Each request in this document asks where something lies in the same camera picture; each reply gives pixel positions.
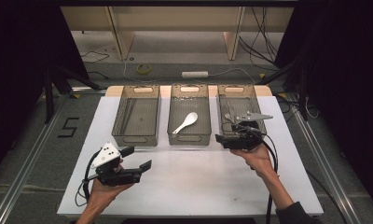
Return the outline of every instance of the power strip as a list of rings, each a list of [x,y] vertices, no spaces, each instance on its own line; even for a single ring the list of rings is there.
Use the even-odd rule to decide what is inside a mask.
[[[183,78],[197,78],[197,77],[208,77],[209,72],[201,71],[201,72],[183,72]]]

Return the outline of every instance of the spoon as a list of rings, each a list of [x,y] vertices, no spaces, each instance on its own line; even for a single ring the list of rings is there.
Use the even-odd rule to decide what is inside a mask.
[[[189,113],[186,116],[186,119],[184,120],[184,122],[173,133],[179,133],[181,131],[181,129],[185,128],[188,125],[191,125],[191,124],[195,123],[195,121],[197,119],[198,119],[198,114],[197,113],[195,113],[195,112]]]

